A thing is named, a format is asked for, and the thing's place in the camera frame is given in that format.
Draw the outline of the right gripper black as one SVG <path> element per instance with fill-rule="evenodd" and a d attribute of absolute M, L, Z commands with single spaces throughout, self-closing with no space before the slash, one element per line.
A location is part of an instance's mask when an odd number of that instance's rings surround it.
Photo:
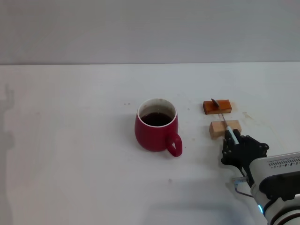
<path fill-rule="evenodd" d="M 252 187 L 254 180 L 249 166 L 255 159 L 267 157 L 269 145 L 260 143 L 248 135 L 243 136 L 237 129 L 233 130 L 233 134 L 236 142 L 232 134 L 228 130 L 225 131 L 221 162 L 238 168 L 241 174 L 248 178 L 247 183 Z"/>

